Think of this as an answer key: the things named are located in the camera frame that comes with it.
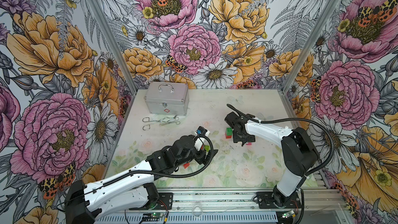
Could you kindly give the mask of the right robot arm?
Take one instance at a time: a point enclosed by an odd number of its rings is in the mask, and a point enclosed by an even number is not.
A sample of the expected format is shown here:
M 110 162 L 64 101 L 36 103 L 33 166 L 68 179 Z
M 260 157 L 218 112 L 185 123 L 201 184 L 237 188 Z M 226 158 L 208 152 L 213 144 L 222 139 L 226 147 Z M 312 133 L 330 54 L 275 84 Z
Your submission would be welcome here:
M 261 138 L 282 149 L 286 169 L 273 189 L 272 200 L 279 208 L 287 206 L 320 158 L 313 141 L 303 128 L 279 127 L 254 115 L 244 114 L 231 104 L 227 107 L 232 112 L 224 120 L 233 130 L 234 143 L 245 145 Z

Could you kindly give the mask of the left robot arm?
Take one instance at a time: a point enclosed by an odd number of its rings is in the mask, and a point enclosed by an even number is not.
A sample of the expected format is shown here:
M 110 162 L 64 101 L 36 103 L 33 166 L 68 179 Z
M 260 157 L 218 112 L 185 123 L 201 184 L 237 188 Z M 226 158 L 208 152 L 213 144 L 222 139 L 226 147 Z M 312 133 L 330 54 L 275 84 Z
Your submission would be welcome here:
M 182 136 L 128 170 L 92 183 L 76 180 L 64 201 L 66 223 L 93 224 L 118 211 L 153 207 L 160 199 L 156 180 L 193 177 L 210 165 L 217 150 L 208 136 L 199 127 L 194 135 Z

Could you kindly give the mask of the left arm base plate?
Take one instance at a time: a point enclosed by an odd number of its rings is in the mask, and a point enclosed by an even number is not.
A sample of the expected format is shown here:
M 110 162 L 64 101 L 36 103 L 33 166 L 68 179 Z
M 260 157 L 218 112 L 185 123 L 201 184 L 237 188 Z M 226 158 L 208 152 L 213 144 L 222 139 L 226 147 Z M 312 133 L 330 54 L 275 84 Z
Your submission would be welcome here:
M 171 210 L 173 206 L 174 194 L 171 192 L 159 193 L 159 198 L 156 201 L 149 201 L 143 207 L 129 208 L 131 211 L 149 211 L 149 210 Z

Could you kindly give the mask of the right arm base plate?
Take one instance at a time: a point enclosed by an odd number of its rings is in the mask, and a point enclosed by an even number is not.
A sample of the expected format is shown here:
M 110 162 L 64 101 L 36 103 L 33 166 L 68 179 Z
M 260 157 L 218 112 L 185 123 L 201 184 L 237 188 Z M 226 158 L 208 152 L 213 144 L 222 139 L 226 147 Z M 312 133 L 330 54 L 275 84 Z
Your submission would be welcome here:
M 283 194 L 276 194 L 270 191 L 259 191 L 254 197 L 254 201 L 257 202 L 260 209 L 272 209 L 272 208 L 300 208 L 302 206 L 301 199 L 297 192 L 294 192 L 291 196 L 286 197 Z

